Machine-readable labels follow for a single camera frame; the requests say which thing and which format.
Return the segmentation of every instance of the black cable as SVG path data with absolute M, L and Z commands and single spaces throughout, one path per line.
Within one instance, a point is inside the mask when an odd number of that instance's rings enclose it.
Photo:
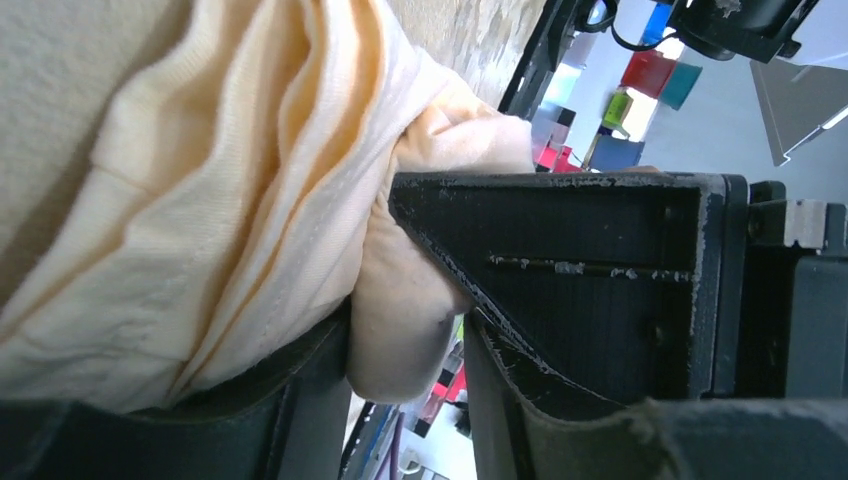
M 664 42 L 664 41 L 666 41 L 670 38 L 677 38 L 677 32 L 672 32 L 672 33 L 669 33 L 668 35 L 664 36 L 663 38 L 661 38 L 656 43 L 652 43 L 650 45 L 634 45 L 634 44 L 628 42 L 627 40 L 621 38 L 621 35 L 619 35 L 618 32 L 615 29 L 615 23 L 614 22 L 612 24 L 610 24 L 610 33 L 612 33 L 612 38 L 615 39 L 615 43 L 617 43 L 619 46 L 626 48 L 626 49 L 633 51 L 633 52 L 647 52 L 647 51 L 650 51 L 650 50 L 653 50 L 653 49 L 659 47 L 662 42 Z
M 615 29 L 615 18 L 618 16 L 618 0 L 603 0 L 604 6 L 606 7 L 606 14 L 604 15 L 603 20 L 596 24 L 588 24 L 584 21 L 584 25 L 582 25 L 581 30 L 587 33 L 600 32 L 609 27 L 610 33 L 612 33 L 612 38 L 615 39 L 615 43 L 617 43 L 620 47 L 626 48 L 632 52 L 647 52 L 653 50 L 660 46 L 660 44 L 669 38 L 677 38 L 677 32 L 670 33 L 660 41 L 656 43 L 652 43 L 650 45 L 634 45 L 627 40 L 621 38 L 621 35 L 618 34 L 618 31 Z

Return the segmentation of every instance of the folded fabric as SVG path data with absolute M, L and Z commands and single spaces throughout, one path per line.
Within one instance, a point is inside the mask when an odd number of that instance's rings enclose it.
M 530 172 L 529 138 L 383 0 L 197 0 L 115 96 L 71 215 L 0 315 L 0 397 L 168 406 L 351 293 L 351 383 L 414 396 L 467 302 L 389 216 L 392 176 Z

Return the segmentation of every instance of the cream cloth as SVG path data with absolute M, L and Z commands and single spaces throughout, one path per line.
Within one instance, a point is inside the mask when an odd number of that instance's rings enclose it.
M 417 395 L 466 303 L 388 215 L 391 178 L 529 172 L 529 139 L 384 0 L 197 0 L 116 95 L 65 226 L 3 309 L 0 397 L 167 406 L 351 293 L 354 388 Z

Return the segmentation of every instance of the pink object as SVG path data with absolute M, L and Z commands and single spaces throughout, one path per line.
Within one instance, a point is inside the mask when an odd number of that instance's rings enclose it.
M 439 398 L 444 398 L 445 395 L 447 395 L 447 393 L 448 393 L 448 387 L 447 386 L 442 385 L 439 382 L 436 382 L 436 384 L 433 385 L 433 395 L 435 395 Z
M 545 150 L 542 151 L 542 155 L 539 156 L 539 165 L 547 168 L 548 170 L 553 170 L 555 164 L 556 150 L 550 147 L 545 147 Z
M 459 367 L 459 371 L 456 373 L 456 378 L 454 378 L 453 384 L 448 390 L 448 393 L 445 398 L 449 402 L 455 402 L 457 395 L 459 395 L 459 391 L 465 388 L 465 365 L 463 365 Z
M 553 172 L 554 173 L 574 173 L 574 172 L 582 172 L 583 170 L 580 167 L 572 165 L 568 161 L 568 157 L 571 156 L 571 147 L 565 147 L 562 150 L 562 156 L 556 161 L 554 165 Z

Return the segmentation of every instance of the yellow object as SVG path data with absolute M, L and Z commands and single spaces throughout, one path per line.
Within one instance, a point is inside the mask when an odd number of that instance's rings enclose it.
M 604 126 L 617 130 L 624 124 L 624 119 L 633 105 L 633 99 L 623 91 L 617 91 L 610 98 L 609 106 L 604 114 Z
M 458 318 L 459 328 L 456 329 L 456 338 L 461 341 L 465 339 L 465 317 L 464 315 L 460 315 Z

